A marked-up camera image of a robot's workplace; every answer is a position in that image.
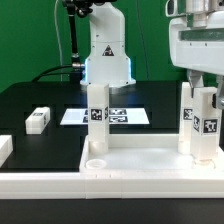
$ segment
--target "green wall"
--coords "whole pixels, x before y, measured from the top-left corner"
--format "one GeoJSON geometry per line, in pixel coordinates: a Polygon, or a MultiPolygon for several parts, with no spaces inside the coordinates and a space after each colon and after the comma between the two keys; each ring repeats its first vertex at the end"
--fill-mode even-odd
{"type": "MultiPolygon", "coordinates": [[[[136,0],[118,0],[114,5],[126,17],[126,52],[133,62],[133,77],[147,80],[136,0]]],[[[169,57],[166,0],[139,0],[149,80],[182,80],[185,70],[175,68],[169,57]]],[[[0,91],[9,85],[30,81],[43,70],[59,65],[54,26],[55,0],[16,0],[0,3],[0,91]]],[[[64,64],[70,63],[67,12],[58,12],[64,64]]],[[[88,18],[77,19],[80,55],[89,54],[88,18]]]]}

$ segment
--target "black tabletop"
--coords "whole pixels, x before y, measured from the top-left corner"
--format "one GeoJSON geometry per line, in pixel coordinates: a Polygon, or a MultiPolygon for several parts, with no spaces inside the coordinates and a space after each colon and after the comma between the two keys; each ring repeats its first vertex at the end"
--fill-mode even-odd
{"type": "MultiPolygon", "coordinates": [[[[149,125],[111,125],[110,133],[177,133],[180,96],[176,82],[138,82],[110,95],[111,108],[145,108],[149,125]]],[[[87,108],[87,94],[70,83],[18,83],[0,94],[0,134],[13,136],[13,153],[0,172],[77,172],[87,125],[61,126],[67,108],[87,108]],[[26,135],[25,120],[48,106],[51,121],[41,135],[26,135]]]]}
{"type": "MultiPolygon", "coordinates": [[[[111,95],[110,107],[143,107],[149,125],[115,125],[111,133],[178,133],[179,82],[138,82],[111,95]]],[[[61,126],[67,108],[86,108],[86,92],[69,83],[18,83],[0,94],[0,134],[14,151],[1,172],[78,172],[87,126],[61,126]],[[26,135],[25,119],[48,106],[41,135],[26,135]]],[[[224,223],[224,199],[0,200],[0,223],[224,223]]]]}

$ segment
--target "white paper sheet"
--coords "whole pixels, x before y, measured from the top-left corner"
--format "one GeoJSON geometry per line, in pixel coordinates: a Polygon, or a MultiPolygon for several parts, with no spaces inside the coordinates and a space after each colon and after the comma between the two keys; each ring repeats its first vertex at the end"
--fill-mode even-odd
{"type": "MultiPolygon", "coordinates": [[[[149,124],[144,108],[110,108],[110,124],[149,124]]],[[[67,109],[61,125],[87,125],[87,109],[67,109]]]]}

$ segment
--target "white post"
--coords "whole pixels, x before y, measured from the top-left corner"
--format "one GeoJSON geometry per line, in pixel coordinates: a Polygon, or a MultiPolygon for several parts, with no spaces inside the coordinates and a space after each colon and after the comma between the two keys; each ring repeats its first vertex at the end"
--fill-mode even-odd
{"type": "Polygon", "coordinates": [[[212,106],[214,87],[195,88],[191,132],[191,154],[197,164],[208,164],[219,149],[222,111],[212,106]]]}
{"type": "Polygon", "coordinates": [[[188,82],[182,83],[178,152],[190,154],[193,98],[188,82]]]}
{"type": "Polygon", "coordinates": [[[89,150],[104,154],[108,151],[109,139],[109,85],[91,84],[87,96],[89,150]]]}

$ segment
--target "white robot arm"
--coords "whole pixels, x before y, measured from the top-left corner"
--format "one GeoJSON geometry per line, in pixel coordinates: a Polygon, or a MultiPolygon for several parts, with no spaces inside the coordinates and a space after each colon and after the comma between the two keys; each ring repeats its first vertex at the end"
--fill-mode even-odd
{"type": "Polygon", "coordinates": [[[125,53],[125,18],[111,2],[116,0],[63,0],[69,14],[73,67],[80,67],[76,44],[74,15],[89,15],[91,52],[85,62],[83,87],[90,83],[108,83],[112,93],[135,84],[131,61],[125,53]]]}
{"type": "Polygon", "coordinates": [[[175,66],[188,69],[192,87],[202,87],[203,72],[217,75],[216,107],[224,109],[224,1],[169,0],[166,15],[170,54],[175,66]]]}

